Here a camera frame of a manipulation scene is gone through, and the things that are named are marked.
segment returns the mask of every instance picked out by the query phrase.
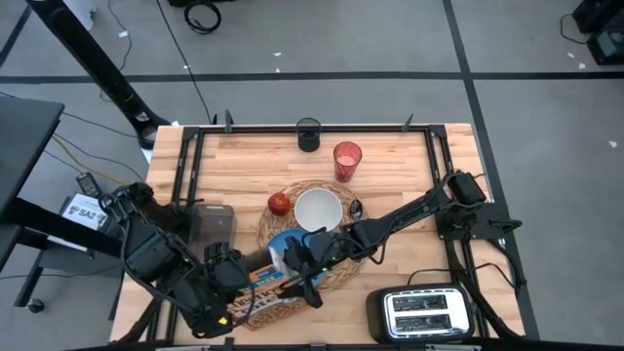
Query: butcher block tabletop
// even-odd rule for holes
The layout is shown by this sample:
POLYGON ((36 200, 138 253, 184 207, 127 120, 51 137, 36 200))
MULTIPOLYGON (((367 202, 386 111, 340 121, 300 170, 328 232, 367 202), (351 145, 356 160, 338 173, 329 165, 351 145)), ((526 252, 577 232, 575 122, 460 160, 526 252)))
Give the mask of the butcher block tabletop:
MULTIPOLYGON (((477 143, 470 124, 446 124, 454 167, 473 175, 483 173, 477 143)), ((146 182, 156 200, 168 204, 172 198, 176 164, 183 127, 161 127, 153 150, 146 182)), ((356 142, 363 158, 350 182, 344 184, 363 203, 368 216, 383 216, 422 196, 433 186, 424 133, 323 133, 317 151, 300 151, 296 134, 209 134, 203 142, 196 199, 206 204, 229 205, 234 209, 237 228, 233 246, 243 254, 258 249, 257 226, 273 193, 295 181, 334 181, 332 152, 342 141, 356 142)), ((442 149, 436 141, 439 168, 444 175, 442 149)), ((195 140, 190 141, 180 197, 187 193, 195 140)), ((488 193, 485 176, 477 179, 488 193)), ((503 254, 485 241, 470 244, 475 265, 491 262, 509 272, 503 254)), ((369 335, 366 296, 381 288, 404 285, 415 270, 448 268, 444 243, 438 238, 436 223, 428 217, 393 235, 387 242, 381 265, 368 261, 353 279, 340 288, 322 293, 320 309, 308 308, 257 331, 243 327, 233 333, 206 340, 196 339, 177 318, 175 344, 222 344, 226 336, 236 344, 374 343, 369 335)), ((481 291, 507 326, 524 334, 513 289, 494 267, 478 271, 481 291)), ((413 284, 450 282, 449 273, 417 274, 413 284)), ((110 336, 123 336, 138 319, 151 296, 126 276, 110 336)), ((161 309, 159 336, 165 333, 167 304, 161 309)))

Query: black metal frame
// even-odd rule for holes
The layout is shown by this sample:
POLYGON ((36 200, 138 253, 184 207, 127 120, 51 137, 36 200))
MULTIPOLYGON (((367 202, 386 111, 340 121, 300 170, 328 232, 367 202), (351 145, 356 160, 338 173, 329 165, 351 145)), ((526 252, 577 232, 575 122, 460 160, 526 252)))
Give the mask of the black metal frame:
MULTIPOLYGON (((436 150, 434 145, 434 138, 436 137, 440 141, 442 155, 444 159, 444 167, 446 173, 454 172, 454 167, 452 163, 452 159, 450 157, 450 148, 449 141, 447 138, 447 131, 444 125, 409 125, 409 121, 405 125, 326 125, 323 126, 323 133, 423 133, 425 138, 425 145, 427 148, 427 156, 429 159, 429 166, 431 169, 431 177, 433 178, 434 185, 440 183, 442 179, 442 175, 439 170, 438 159, 436 156, 436 150)), ((209 127, 184 127, 184 131, 182 132, 182 141, 180 144, 179 155, 176 164, 175 170, 175 180, 174 187, 172 192, 172 202, 177 206, 180 206, 180 201, 184 201, 184 205, 192 205, 196 199, 195 195, 197 192, 197 181, 200 173, 201 166, 201 158, 202 158, 202 148, 204 143, 204 138, 210 134, 270 134, 270 133, 279 133, 279 134, 293 134, 295 133, 295 125, 292 126, 233 126, 231 123, 228 123, 226 126, 209 126, 209 127), (193 162, 191 166, 191 173, 189 179, 188 192, 185 199, 180 198, 180 190, 184 178, 184 167, 186 165, 186 157, 188 155, 188 147, 190 145, 191 139, 195 139, 195 153, 193 154, 193 162)), ((436 215, 436 222, 440 222, 442 219, 439 215, 436 215)), ((447 252, 447 259, 450 262, 450 256, 455 254, 454 251, 454 243, 453 240, 458 238, 451 237, 448 233, 444 231, 440 231, 439 235, 441 240, 443 240, 445 249, 447 252)), ((507 236, 511 236, 513 238, 513 233, 508 233, 507 236)), ((474 257, 472 255, 472 250, 470 246, 470 239, 481 239, 479 235, 474 235, 472 238, 462 238, 461 239, 461 248, 464 256, 464 264, 469 272, 469 277, 475 284, 475 286, 479 287, 479 282, 477 278, 476 272, 472 271, 475 267, 474 257)), ((517 251, 510 251, 508 254, 518 262, 520 269, 522 269, 522 265, 520 264, 520 256, 517 251)), ((456 278, 450 274, 450 279, 452 282, 457 283, 456 278)), ((530 302, 528 306, 523 306, 521 301, 518 300, 521 315, 523 314, 523 310, 528 308, 531 313, 529 317, 532 318, 532 308, 530 307, 530 302)), ((476 313, 475 315, 477 319, 477 326, 479 328, 479 333, 482 337, 488 337, 488 323, 486 322, 484 316, 481 313, 476 313)), ((159 315, 154 317, 154 320, 158 320, 159 315)), ((170 307, 168 319, 167 319, 167 331, 165 336, 165 341, 170 342, 170 344, 174 344, 175 332, 176 332, 176 322, 177 322, 177 310, 174 306, 170 307)), ((157 323, 152 323, 150 325, 150 332, 148 333, 147 340, 155 340, 155 335, 157 323)), ((362 349, 372 348, 372 349, 397 349, 399 346, 392 346, 386 348, 383 345, 354 345, 357 348, 362 349)), ((284 349, 287 345, 280 345, 279 349, 284 349)))

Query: woven placemat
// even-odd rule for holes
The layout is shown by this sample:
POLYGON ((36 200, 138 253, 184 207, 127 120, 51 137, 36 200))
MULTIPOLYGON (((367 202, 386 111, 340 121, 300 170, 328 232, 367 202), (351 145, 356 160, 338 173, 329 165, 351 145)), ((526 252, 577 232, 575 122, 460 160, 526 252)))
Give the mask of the woven placemat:
MULTIPOLYGON (((331 181, 298 181, 282 190, 282 192, 286 194, 289 200, 291 200, 291 210, 288 212, 288 214, 284 216, 277 216, 272 214, 268 210, 268 208, 264 209, 264 213, 260 218, 260 223, 258 224, 257 231, 257 243, 262 249, 266 248, 269 239, 281 233, 282 231, 287 229, 300 228, 299 224, 294 218, 294 203, 301 194, 313 188, 327 189, 334 193, 338 197, 338 199, 340 199, 340 203, 342 203, 342 219, 340 220, 340 225, 351 223, 353 221, 353 219, 351 218, 351 214, 349 213, 349 208, 351 206, 351 202, 357 199, 357 197, 351 192, 351 190, 331 181)), ((362 219, 366 218, 368 218, 366 210, 363 210, 362 219)), ((365 259, 354 261, 347 258, 344 261, 338 263, 331 271, 328 271, 325 274, 323 281, 318 287, 319 291, 336 289, 341 285, 345 284, 360 271, 365 261, 365 259)))

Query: red apple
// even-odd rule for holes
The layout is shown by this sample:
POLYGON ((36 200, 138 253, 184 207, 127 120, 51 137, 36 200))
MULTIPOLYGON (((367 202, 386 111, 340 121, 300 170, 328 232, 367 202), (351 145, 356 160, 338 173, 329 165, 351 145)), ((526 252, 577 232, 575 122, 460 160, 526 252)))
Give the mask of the red apple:
POLYGON ((291 200, 285 193, 271 195, 266 205, 273 215, 286 215, 291 210, 291 200))

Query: red plastic cup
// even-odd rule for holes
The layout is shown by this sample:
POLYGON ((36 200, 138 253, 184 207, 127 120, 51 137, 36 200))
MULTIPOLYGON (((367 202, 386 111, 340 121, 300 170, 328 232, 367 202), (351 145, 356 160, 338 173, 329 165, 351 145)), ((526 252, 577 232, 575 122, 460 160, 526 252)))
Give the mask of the red plastic cup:
POLYGON ((351 180, 362 160, 362 149, 351 141, 343 141, 333 150, 333 170, 339 182, 351 180))

